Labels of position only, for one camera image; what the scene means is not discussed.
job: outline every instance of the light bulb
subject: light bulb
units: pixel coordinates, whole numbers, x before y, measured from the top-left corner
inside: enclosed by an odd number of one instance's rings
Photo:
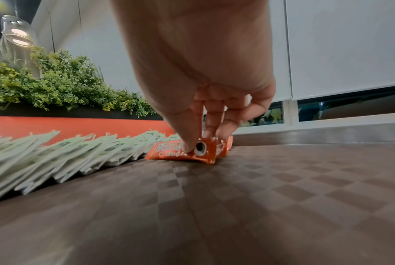
[[[25,31],[22,31],[21,29],[18,28],[12,28],[11,31],[20,36],[27,36],[27,33]]]
[[[14,42],[15,44],[18,44],[18,45],[21,45],[21,46],[28,46],[28,45],[29,45],[28,42],[20,41],[20,40],[17,40],[17,39],[13,39],[13,42]]]

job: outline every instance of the artificial plant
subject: artificial plant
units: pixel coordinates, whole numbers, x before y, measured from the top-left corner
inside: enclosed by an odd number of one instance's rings
[[[44,110],[50,106],[65,107],[68,111],[90,106],[136,112],[138,117],[156,114],[140,94],[107,86],[85,56],[72,57],[63,50],[48,53],[33,47],[31,59],[41,70],[39,79],[25,67],[0,62],[0,102],[26,102]]]

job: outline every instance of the red panel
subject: red panel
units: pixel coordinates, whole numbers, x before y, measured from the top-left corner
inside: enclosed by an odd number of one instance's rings
[[[52,130],[60,131],[47,144],[53,144],[76,135],[106,133],[117,134],[118,138],[131,137],[146,131],[159,131],[169,136],[174,130],[163,120],[116,120],[84,118],[39,118],[39,117],[0,117],[0,136],[21,138],[33,134],[45,134]]]

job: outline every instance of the glass lamp shade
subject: glass lamp shade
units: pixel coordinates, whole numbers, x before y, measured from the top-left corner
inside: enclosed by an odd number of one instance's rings
[[[11,43],[32,47],[36,44],[36,33],[33,27],[21,18],[5,15],[1,18],[2,35]]]

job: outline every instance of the black planter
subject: black planter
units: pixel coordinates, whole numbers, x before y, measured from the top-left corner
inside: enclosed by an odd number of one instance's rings
[[[6,109],[0,109],[0,116],[7,117],[50,117],[50,118],[95,118],[95,119],[122,119],[122,120],[164,120],[160,115],[149,115],[138,118],[136,113],[129,111],[105,111],[94,107],[81,106],[71,111],[66,108],[49,106],[45,111],[25,103],[11,103]]]

